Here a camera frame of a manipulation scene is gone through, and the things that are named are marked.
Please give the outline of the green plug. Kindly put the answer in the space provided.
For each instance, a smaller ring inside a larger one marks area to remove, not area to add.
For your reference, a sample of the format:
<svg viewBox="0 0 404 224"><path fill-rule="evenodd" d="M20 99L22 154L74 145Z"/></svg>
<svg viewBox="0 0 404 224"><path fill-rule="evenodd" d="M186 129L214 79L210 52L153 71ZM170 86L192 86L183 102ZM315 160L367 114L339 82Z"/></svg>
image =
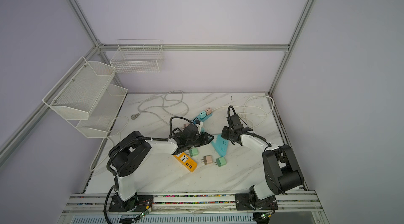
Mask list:
<svg viewBox="0 0 404 224"><path fill-rule="evenodd" d="M226 161L225 157L219 157L215 161L215 165L217 165L218 167L225 166L226 164L227 164L227 161Z"/></svg>
<svg viewBox="0 0 404 224"><path fill-rule="evenodd" d="M191 148L191 149L189 149L189 155L190 155L191 157L194 157L194 156L199 155L198 149L197 149L197 148Z"/></svg>

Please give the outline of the blue power strip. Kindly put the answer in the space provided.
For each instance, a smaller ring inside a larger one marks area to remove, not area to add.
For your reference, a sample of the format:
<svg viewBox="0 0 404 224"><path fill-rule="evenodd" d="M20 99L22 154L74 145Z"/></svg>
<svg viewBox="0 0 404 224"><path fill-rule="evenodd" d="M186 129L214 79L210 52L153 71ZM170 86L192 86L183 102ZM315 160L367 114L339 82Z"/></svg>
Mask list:
<svg viewBox="0 0 404 224"><path fill-rule="evenodd" d="M206 121L207 119L209 119L212 115L213 115L212 112L211 112L209 115L206 114L205 112L201 112L198 116L196 116L195 118L193 118L193 119L191 120L191 122L192 122L193 124L196 124L198 121L205 122L205 121Z"/></svg>

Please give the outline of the teal triangular power strip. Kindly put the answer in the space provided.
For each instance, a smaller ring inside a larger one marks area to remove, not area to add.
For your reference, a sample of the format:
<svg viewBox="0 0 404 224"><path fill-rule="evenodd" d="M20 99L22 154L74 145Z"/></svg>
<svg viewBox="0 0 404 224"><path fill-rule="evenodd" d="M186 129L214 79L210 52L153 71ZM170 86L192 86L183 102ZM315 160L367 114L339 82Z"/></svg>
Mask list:
<svg viewBox="0 0 404 224"><path fill-rule="evenodd" d="M212 146L217 151L220 157L225 157L229 141L224 139L221 135L216 135L214 139L211 141Z"/></svg>

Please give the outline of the teal plug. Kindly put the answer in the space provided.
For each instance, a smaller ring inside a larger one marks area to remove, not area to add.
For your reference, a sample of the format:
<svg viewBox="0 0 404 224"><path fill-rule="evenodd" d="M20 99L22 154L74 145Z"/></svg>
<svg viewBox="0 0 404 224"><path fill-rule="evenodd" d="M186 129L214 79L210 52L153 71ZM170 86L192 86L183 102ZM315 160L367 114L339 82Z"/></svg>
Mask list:
<svg viewBox="0 0 404 224"><path fill-rule="evenodd" d="M202 111L200 114L199 114L199 118L200 119L204 119L206 117L206 113L205 113L205 111Z"/></svg>

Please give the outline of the orange power strip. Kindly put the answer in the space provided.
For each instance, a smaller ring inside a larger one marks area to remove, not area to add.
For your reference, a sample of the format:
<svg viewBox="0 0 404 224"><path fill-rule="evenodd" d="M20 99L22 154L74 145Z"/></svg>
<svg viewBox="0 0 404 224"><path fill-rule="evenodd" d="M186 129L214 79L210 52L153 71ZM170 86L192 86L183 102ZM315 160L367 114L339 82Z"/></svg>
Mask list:
<svg viewBox="0 0 404 224"><path fill-rule="evenodd" d="M174 158L177 161L179 161L190 172L194 172L195 169L197 168L197 163L193 159L191 159L191 157L188 154L184 152L174 155Z"/></svg>

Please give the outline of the black power strip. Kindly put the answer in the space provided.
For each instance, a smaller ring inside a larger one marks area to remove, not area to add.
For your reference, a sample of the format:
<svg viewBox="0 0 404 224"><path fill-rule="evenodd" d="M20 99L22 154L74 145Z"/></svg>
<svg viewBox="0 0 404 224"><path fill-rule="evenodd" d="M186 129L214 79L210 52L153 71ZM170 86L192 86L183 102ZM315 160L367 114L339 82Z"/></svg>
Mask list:
<svg viewBox="0 0 404 224"><path fill-rule="evenodd" d="M182 134L182 130L179 128L176 128L171 132L171 138L175 139L175 138L179 137L181 134Z"/></svg>

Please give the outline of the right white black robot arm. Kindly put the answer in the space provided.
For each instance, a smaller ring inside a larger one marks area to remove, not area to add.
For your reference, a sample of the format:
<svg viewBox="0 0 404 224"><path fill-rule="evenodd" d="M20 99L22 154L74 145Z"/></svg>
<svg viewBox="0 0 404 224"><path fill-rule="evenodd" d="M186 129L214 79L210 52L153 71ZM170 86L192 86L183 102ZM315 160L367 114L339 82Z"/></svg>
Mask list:
<svg viewBox="0 0 404 224"><path fill-rule="evenodd" d="M274 204L276 195L304 184L303 173L291 146L269 143L251 128L244 127L233 106L227 108L227 123L222 130L222 138L262 157L264 180L249 189L248 203L251 209L263 209Z"/></svg>

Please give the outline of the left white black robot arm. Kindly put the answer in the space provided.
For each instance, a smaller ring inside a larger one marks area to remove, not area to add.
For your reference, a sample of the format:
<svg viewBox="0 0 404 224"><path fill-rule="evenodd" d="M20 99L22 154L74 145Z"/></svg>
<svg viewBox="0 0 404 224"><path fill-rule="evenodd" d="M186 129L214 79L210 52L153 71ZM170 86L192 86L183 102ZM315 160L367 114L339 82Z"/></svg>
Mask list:
<svg viewBox="0 0 404 224"><path fill-rule="evenodd" d="M135 171L150 155L169 154L186 169L193 172L197 164L185 151L194 147L210 144L215 137L194 125L189 124L184 130L175 128L168 138L145 137L139 131L133 131L115 145L108 153L106 168L112 173L114 186L112 190L111 212L130 212L150 205L153 197L141 198L135 186Z"/></svg>

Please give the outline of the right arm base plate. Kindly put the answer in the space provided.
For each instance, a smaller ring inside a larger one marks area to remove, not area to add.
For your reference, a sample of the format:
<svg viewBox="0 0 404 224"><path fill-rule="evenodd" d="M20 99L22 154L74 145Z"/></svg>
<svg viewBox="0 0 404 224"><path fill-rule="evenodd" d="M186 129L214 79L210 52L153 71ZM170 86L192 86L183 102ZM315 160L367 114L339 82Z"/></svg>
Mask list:
<svg viewBox="0 0 404 224"><path fill-rule="evenodd" d="M275 196L258 199L252 192L235 194L237 210L277 210L278 204Z"/></svg>

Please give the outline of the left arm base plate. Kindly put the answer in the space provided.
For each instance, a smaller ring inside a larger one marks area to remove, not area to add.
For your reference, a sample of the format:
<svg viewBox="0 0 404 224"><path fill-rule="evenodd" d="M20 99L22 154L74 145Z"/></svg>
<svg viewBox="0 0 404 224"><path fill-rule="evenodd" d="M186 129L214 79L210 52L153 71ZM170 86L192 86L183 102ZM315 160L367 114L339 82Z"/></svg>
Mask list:
<svg viewBox="0 0 404 224"><path fill-rule="evenodd" d="M113 195L109 212L143 212L153 205L153 195L134 195L129 200L122 200L119 195Z"/></svg>

